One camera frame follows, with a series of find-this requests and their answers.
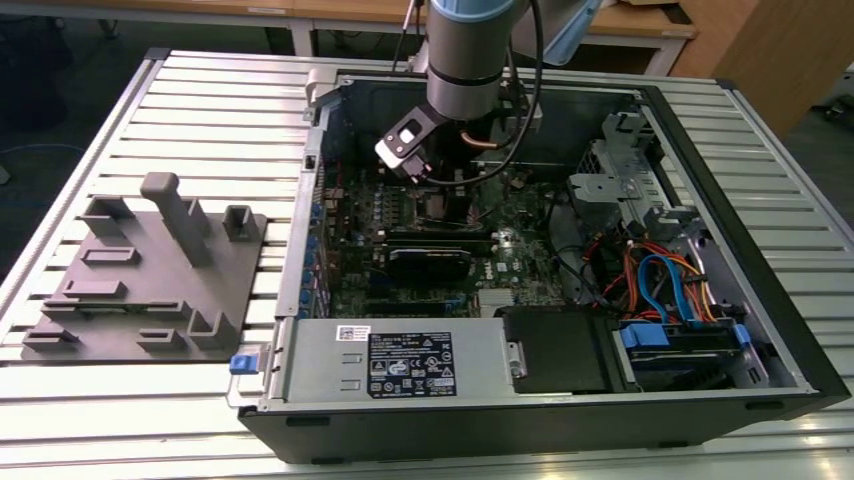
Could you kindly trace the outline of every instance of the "floor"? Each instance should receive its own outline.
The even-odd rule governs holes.
[[[271,47],[276,53],[288,48],[284,32],[251,27],[121,22],[119,33],[116,39],[108,40],[95,21],[64,22],[61,37],[73,63],[56,73],[55,80],[68,110],[67,119],[37,133],[21,133],[0,120],[0,151],[44,143],[85,148],[149,47],[261,54],[271,53]],[[350,58],[390,59],[396,42],[396,35],[371,33],[343,39],[335,39],[329,32],[319,36],[323,55]],[[415,48],[415,39],[410,38],[402,58],[412,54]],[[854,154],[854,132],[829,124],[818,113],[811,113],[789,136],[786,145],[851,223],[854,190],[849,179],[854,164],[849,158]],[[8,183],[0,186],[0,280],[17,259],[77,159],[79,154],[67,148],[0,154],[0,165],[12,175]]]

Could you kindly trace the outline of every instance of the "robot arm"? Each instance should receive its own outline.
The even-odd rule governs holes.
[[[436,185],[455,186],[486,180],[503,170],[531,125],[539,99],[544,52],[555,46],[563,51],[575,51],[600,1],[543,2],[548,12],[564,12],[568,8],[572,13],[570,25],[560,25],[555,29],[552,35],[556,37],[547,46],[543,40],[543,11],[538,0],[431,0],[432,10],[427,21],[427,104],[410,112],[375,147],[386,166],[399,176],[408,176],[416,183],[424,180]],[[428,176],[431,166],[422,142],[440,126],[455,122],[462,127],[466,122],[482,119],[495,109],[514,27],[519,23],[520,31],[530,30],[527,22],[520,22],[523,17],[530,17],[532,23],[536,78],[526,122],[511,142],[507,161],[487,175],[463,182],[443,182]]]

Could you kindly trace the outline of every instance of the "wooden table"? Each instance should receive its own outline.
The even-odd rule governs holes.
[[[311,30],[399,32],[406,18],[408,1],[292,0],[289,16],[307,19]],[[299,39],[293,30],[297,55],[309,55],[311,39]],[[638,8],[616,4],[596,15],[582,43],[638,47],[655,50],[646,69],[647,75],[666,76],[688,39],[696,36],[692,25],[672,23],[660,8]]]
[[[0,0],[9,14],[288,28],[297,56],[315,56],[316,30],[399,32],[407,7],[407,0]],[[655,50],[646,74],[667,75],[695,36],[660,9],[616,4],[596,15],[583,43]]]

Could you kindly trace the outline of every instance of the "blue cable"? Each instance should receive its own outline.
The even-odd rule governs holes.
[[[662,323],[667,323],[667,310],[664,310],[664,307],[662,307],[662,305],[652,298],[652,295],[650,295],[650,291],[646,285],[646,267],[654,259],[660,260],[662,262],[664,262],[664,265],[667,265],[667,270],[670,271],[670,279],[672,281],[672,293],[676,298],[676,308],[679,309],[682,320],[684,320],[686,322],[694,322],[694,312],[691,311],[691,306],[684,299],[679,269],[676,268],[676,264],[672,262],[672,260],[670,260],[663,255],[650,255],[643,260],[640,260],[640,266],[638,267],[638,286],[640,287],[640,295],[643,296],[643,299],[650,303],[650,305],[652,305],[655,311],[660,314]]]
[[[0,155],[17,152],[19,150],[29,150],[31,148],[65,148],[68,150],[76,151],[77,153],[85,153],[85,150],[81,149],[80,147],[75,147],[73,145],[65,145],[64,143],[33,143],[32,145],[21,145],[19,147],[7,148],[0,152]]]

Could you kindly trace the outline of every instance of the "metal bracket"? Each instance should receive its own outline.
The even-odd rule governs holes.
[[[332,92],[338,83],[338,68],[312,68],[305,79],[305,101],[311,108],[323,106],[321,97]]]
[[[586,202],[614,203],[619,200],[640,198],[636,188],[628,189],[612,175],[578,173],[570,177],[574,195]]]

